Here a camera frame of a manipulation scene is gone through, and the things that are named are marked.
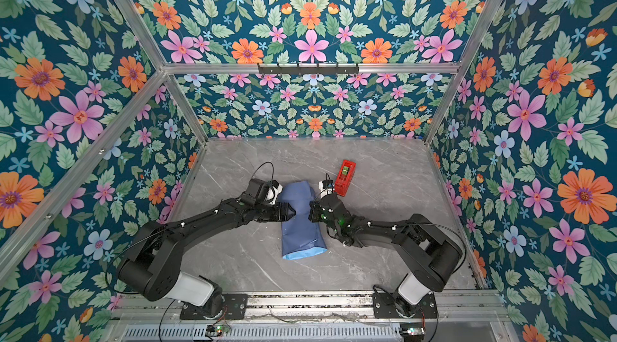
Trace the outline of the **light blue wrapping paper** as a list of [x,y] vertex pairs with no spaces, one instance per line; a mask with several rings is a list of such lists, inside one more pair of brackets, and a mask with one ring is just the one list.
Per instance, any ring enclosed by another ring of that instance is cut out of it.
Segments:
[[288,221],[281,223],[283,259],[306,259],[327,252],[319,224],[309,220],[310,203],[315,198],[316,194],[307,181],[288,184],[279,195],[279,201],[288,203],[296,212]]

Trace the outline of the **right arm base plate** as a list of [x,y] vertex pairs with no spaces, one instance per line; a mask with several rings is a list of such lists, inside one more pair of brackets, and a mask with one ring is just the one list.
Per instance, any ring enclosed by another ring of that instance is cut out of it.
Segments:
[[373,292],[371,298],[376,319],[436,320],[439,316],[432,292],[425,295],[418,304],[406,302],[401,295],[385,292]]

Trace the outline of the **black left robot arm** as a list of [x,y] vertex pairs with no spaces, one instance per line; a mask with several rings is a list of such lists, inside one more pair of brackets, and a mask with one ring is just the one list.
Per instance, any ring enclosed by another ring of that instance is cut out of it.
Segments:
[[183,272],[183,256],[207,239],[249,223],[284,223],[294,218],[291,204],[278,200],[282,190],[277,181],[252,178],[239,197],[224,199],[210,210],[176,222],[147,223],[124,253],[117,278],[152,302],[170,299],[218,311],[218,285]]

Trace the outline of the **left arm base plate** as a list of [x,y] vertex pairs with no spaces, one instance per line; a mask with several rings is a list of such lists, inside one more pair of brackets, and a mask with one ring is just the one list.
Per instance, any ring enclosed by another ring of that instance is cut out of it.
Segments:
[[181,320],[242,320],[247,311],[247,294],[215,293],[202,306],[184,303]]

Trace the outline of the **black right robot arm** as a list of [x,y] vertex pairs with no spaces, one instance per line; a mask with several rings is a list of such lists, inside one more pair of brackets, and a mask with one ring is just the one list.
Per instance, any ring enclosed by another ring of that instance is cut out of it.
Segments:
[[380,247],[399,255],[409,272],[394,292],[384,295],[404,318],[414,316],[427,295],[442,292],[465,259],[445,233],[448,228],[421,214],[405,221],[375,221],[352,214],[337,194],[325,194],[310,203],[308,218],[325,224],[329,236],[347,247]]

